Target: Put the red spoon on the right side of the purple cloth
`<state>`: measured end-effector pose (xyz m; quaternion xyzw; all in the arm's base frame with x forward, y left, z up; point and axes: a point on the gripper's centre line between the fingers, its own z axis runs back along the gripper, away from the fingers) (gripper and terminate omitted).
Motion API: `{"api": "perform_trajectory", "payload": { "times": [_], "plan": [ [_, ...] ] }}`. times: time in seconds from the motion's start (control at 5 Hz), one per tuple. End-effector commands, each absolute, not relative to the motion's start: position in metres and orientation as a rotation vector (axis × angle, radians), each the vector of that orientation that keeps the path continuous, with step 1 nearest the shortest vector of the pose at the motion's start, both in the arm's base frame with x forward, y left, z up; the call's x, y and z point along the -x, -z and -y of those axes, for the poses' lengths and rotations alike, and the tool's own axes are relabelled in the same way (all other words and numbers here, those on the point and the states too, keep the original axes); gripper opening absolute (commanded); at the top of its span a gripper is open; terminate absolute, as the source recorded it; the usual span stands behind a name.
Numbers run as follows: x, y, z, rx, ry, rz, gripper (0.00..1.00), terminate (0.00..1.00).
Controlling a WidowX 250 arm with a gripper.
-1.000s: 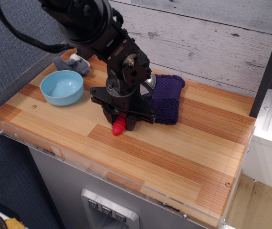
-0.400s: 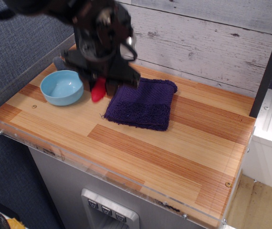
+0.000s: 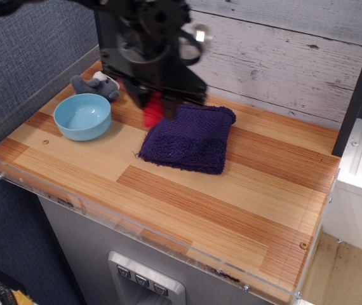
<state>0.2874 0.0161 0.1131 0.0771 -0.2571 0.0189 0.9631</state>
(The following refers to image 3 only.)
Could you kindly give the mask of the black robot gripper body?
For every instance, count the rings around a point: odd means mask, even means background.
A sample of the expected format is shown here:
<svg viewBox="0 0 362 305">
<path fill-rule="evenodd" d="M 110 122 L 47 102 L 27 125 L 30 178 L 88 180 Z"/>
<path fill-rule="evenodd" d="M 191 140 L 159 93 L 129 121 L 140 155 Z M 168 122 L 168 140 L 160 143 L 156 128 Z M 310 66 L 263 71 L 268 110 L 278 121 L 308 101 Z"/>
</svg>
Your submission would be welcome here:
<svg viewBox="0 0 362 305">
<path fill-rule="evenodd" d="M 182 27 L 191 22 L 185 1 L 101 1 L 100 11 L 116 17 L 116 48 L 100 50 L 103 69 L 150 91 L 203 105 L 206 83 L 183 59 L 179 39 L 190 39 Z"/>
</svg>

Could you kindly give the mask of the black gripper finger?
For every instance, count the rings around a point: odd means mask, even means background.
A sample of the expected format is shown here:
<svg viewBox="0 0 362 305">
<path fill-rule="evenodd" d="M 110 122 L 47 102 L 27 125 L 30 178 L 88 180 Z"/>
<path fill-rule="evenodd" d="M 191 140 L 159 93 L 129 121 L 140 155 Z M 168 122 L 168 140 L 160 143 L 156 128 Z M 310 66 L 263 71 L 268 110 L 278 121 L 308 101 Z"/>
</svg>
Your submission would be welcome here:
<svg viewBox="0 0 362 305">
<path fill-rule="evenodd" d="M 180 97 L 170 94 L 164 94 L 162 96 L 164 117 L 169 120 L 175 119 L 177 116 L 178 107 L 183 103 L 184 100 Z"/>
<path fill-rule="evenodd" d="M 138 85 L 134 85 L 128 79 L 122 79 L 122 82 L 124 84 L 127 94 L 130 96 L 135 105 L 139 109 L 143 109 L 146 106 L 147 101 L 149 100 L 151 91 L 149 89 L 143 89 Z"/>
</svg>

